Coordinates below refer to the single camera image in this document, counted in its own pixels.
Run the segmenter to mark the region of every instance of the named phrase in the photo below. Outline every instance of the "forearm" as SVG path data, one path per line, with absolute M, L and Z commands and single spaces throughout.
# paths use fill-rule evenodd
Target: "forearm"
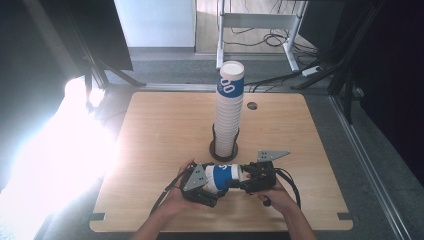
M 290 239 L 317 239 L 314 231 L 308 223 L 308 220 L 296 204 L 291 204 L 289 207 L 281 211 L 281 213 L 286 221 Z
M 172 215 L 162 209 L 154 212 L 131 237 L 131 240 L 155 240 L 160 230 L 172 219 Z

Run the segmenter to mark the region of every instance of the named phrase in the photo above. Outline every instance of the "metal frame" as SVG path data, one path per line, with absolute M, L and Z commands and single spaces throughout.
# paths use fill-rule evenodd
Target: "metal frame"
M 292 71 L 298 71 L 299 67 L 291 49 L 300 27 L 306 2 L 300 2 L 296 15 L 279 15 L 225 13 L 225 0 L 221 0 L 220 12 L 218 14 L 219 35 L 216 50 L 216 68 L 220 69 L 224 62 L 224 28 L 290 29 L 289 38 L 283 44 L 283 47 Z

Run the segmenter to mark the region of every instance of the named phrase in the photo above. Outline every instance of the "gray floor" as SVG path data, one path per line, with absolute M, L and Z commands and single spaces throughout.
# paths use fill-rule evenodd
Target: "gray floor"
M 97 116 L 116 137 L 122 125 L 131 95 L 137 91 L 213 91 L 218 72 L 213 55 L 195 55 L 187 49 L 132 49 L 134 78 L 147 83 L 144 88 L 132 87 L 108 73 L 112 82 L 107 97 L 97 109 Z M 246 66 L 246 81 L 263 80 L 289 72 L 284 56 L 228 56 Z M 298 77 L 273 88 L 275 92 L 293 92 L 291 85 L 305 81 Z M 367 179 L 330 98 L 326 94 L 329 80 L 324 80 L 304 94 L 331 166 L 340 185 L 347 207 L 354 220 L 350 231 L 319 231 L 320 239 L 400 239 L 395 235 L 373 185 Z M 268 90 L 258 88 L 258 92 Z M 424 239 L 424 190 L 383 134 L 353 103 L 353 127 L 367 151 L 388 195 L 399 211 L 410 239 Z M 76 199 L 67 209 L 51 216 L 37 239 L 128 239 L 131 233 L 94 233 L 88 227 L 102 180 Z M 284 239 L 286 233 L 257 234 L 164 234 L 160 239 Z

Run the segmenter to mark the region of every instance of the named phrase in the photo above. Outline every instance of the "human hand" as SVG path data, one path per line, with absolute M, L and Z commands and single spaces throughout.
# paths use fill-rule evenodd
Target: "human hand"
M 261 201 L 271 201 L 271 206 L 279 211 L 284 213 L 288 208 L 297 206 L 296 202 L 290 197 L 284 186 L 277 179 L 275 186 L 270 190 L 264 190 L 260 192 L 253 193 L 258 196 Z
M 187 162 L 185 162 L 183 165 L 181 165 L 180 169 L 178 170 L 178 174 L 183 172 L 185 169 L 187 169 L 188 166 L 190 166 L 193 163 L 194 163 L 194 159 L 190 159 Z M 200 203 L 194 203 L 184 199 L 179 189 L 180 183 L 181 183 L 181 178 L 178 179 L 178 181 L 175 183 L 175 187 L 168 192 L 168 195 L 166 196 L 165 200 L 163 200 L 162 204 L 159 206 L 159 209 L 165 210 L 165 212 L 170 215 L 175 215 L 188 209 L 205 208 L 205 206 Z

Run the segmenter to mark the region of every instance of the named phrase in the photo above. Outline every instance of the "black panel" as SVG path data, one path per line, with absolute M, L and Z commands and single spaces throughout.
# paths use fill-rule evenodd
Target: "black panel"
M 308 2 L 299 35 L 321 51 L 333 48 L 363 12 L 363 0 Z
M 423 14 L 418 1 L 386 1 L 358 51 L 361 105 L 424 185 Z

